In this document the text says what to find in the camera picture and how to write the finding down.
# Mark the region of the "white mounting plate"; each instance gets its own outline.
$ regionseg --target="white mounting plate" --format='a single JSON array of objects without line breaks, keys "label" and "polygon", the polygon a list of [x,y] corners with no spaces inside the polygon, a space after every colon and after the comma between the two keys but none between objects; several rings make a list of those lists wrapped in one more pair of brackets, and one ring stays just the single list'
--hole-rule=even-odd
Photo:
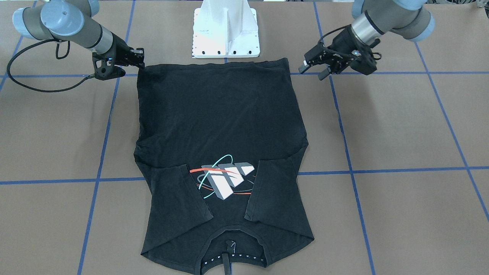
[{"label": "white mounting plate", "polygon": [[[256,10],[250,8],[253,17],[256,20]],[[195,19],[199,15],[200,8],[194,11],[194,23]],[[223,40],[216,41],[212,39],[216,37],[212,34],[202,34],[194,31],[193,43],[192,43],[192,57],[193,58],[245,58],[245,57],[258,57],[260,55],[260,41],[258,38],[258,31],[256,32],[242,32],[236,39],[228,42],[229,51],[226,52],[226,45]]]}]

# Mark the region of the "black t-shirt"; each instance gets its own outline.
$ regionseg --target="black t-shirt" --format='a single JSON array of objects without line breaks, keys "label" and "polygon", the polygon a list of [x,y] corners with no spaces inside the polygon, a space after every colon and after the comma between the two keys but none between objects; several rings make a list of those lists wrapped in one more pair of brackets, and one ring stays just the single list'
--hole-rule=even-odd
[{"label": "black t-shirt", "polygon": [[287,59],[148,66],[137,90],[134,157],[153,197],[144,257],[200,275],[224,253],[266,267],[314,239],[296,183],[308,142]]}]

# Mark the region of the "light blue joint cover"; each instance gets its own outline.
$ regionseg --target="light blue joint cover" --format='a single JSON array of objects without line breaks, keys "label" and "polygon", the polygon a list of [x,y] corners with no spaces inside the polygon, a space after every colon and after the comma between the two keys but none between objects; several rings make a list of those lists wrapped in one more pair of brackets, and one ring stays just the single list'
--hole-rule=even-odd
[{"label": "light blue joint cover", "polygon": [[419,10],[426,3],[426,0],[392,0],[401,8],[407,10]]},{"label": "light blue joint cover", "polygon": [[98,11],[100,10],[100,5],[98,3],[98,0],[88,0],[90,4],[90,17],[96,15]]},{"label": "light blue joint cover", "polygon": [[430,34],[435,29],[435,18],[433,17],[431,12],[429,13],[429,15],[430,15],[430,20],[429,20],[428,26],[426,26],[426,29],[424,29],[424,31],[420,35],[418,35],[417,37],[408,39],[409,41],[419,42],[419,41],[426,39],[428,36],[430,36]]},{"label": "light blue joint cover", "polygon": [[51,0],[41,10],[41,22],[52,33],[71,36],[83,28],[85,18],[75,5],[63,0]]},{"label": "light blue joint cover", "polygon": [[25,26],[24,23],[24,10],[27,8],[20,8],[14,12],[14,15],[12,16],[12,23],[14,24],[15,29],[24,37],[30,38],[30,39],[36,39],[34,36],[30,34],[30,32],[27,30],[27,27]]},{"label": "light blue joint cover", "polygon": [[352,6],[352,16],[353,18],[357,18],[362,14],[363,3],[365,0],[355,0]]}]

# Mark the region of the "robotic arm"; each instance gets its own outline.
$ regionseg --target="robotic arm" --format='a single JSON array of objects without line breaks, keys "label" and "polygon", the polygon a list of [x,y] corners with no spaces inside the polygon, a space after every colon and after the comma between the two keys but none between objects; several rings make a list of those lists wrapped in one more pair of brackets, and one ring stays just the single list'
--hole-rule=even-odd
[{"label": "robotic arm", "polygon": [[118,66],[144,68],[144,49],[133,49],[124,40],[91,17],[99,10],[98,0],[51,0],[35,8],[21,8],[13,15],[17,31],[24,37],[73,41],[92,51],[95,78],[107,80],[126,72]]},{"label": "robotic arm", "polygon": [[[372,48],[380,43],[379,37],[388,31],[417,42],[428,37],[434,29],[435,21],[423,8],[425,0],[355,0],[351,25],[336,29],[324,35],[305,55],[304,64],[299,68],[304,73],[310,67],[326,64],[319,74],[323,80],[330,74],[339,74],[348,66],[369,75],[375,70],[376,60],[381,55]],[[324,46],[323,38],[343,29],[331,45]]]}]

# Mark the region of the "graphic print on shirt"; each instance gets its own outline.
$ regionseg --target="graphic print on shirt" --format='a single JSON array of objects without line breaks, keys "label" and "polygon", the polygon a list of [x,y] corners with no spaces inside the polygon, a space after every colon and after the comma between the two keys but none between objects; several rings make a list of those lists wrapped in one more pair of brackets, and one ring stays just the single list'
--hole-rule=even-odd
[{"label": "graphic print on shirt", "polygon": [[[225,157],[231,157],[231,163],[218,164]],[[238,162],[233,164],[233,157],[231,155],[225,155],[220,158],[213,165],[202,165],[202,168],[190,170],[190,173],[203,171],[204,173],[197,177],[199,182],[199,190],[201,187],[213,191],[211,194],[204,197],[205,199],[213,195],[214,193],[221,200],[227,199],[232,194],[249,195],[248,190],[233,191],[233,188],[238,187],[245,181],[243,176],[247,176],[249,173],[255,170],[248,162]],[[210,186],[205,184],[204,181],[208,180]]]}]

